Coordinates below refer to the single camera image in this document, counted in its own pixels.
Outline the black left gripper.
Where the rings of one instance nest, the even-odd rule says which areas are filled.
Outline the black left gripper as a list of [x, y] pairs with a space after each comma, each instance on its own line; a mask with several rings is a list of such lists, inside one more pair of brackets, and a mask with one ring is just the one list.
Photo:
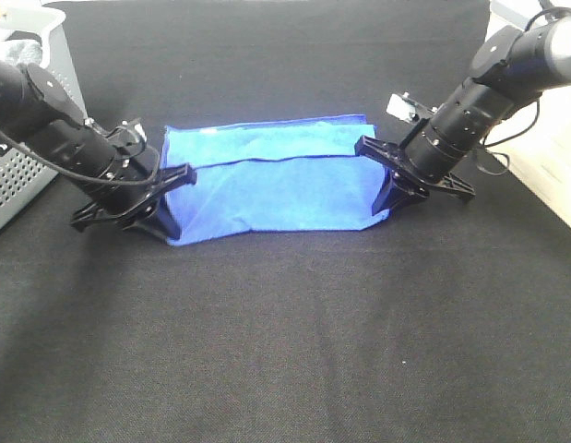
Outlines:
[[196, 184], [197, 172], [190, 164], [161, 168], [159, 152], [147, 147], [143, 154], [127, 161], [116, 160], [114, 150], [82, 154], [69, 168], [81, 176], [72, 183], [89, 197], [89, 203], [72, 215], [70, 224], [77, 231], [112, 223], [161, 241], [180, 238], [181, 227], [164, 195]]

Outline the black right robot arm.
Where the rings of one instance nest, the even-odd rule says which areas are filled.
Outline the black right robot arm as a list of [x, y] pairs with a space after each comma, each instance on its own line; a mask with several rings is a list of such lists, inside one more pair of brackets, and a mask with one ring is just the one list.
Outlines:
[[405, 97], [412, 125], [399, 143], [360, 137], [355, 153], [387, 174], [372, 213], [420, 203], [438, 191], [468, 202], [475, 191], [453, 174], [472, 150], [486, 148], [491, 130], [546, 90], [571, 86], [571, 8], [554, 6], [541, 26], [505, 26], [473, 57], [466, 78], [432, 110]]

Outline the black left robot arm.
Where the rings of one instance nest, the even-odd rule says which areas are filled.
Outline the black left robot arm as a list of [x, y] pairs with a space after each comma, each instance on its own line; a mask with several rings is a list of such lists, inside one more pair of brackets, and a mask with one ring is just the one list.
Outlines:
[[137, 119], [105, 130], [35, 63], [0, 60], [0, 144], [52, 168], [89, 197], [70, 221], [77, 231], [113, 223], [161, 240], [180, 238], [165, 196], [195, 184], [195, 169], [187, 163], [162, 167]]

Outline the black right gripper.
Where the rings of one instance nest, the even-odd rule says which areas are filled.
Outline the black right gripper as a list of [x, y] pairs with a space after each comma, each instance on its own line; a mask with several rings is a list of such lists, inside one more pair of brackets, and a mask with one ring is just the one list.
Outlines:
[[409, 160], [406, 149], [399, 144], [361, 136], [354, 144], [354, 153], [382, 164], [387, 170], [372, 203], [372, 213], [422, 203], [431, 191], [446, 193], [464, 202], [475, 197], [474, 188], [451, 172], [431, 177], [419, 171]]

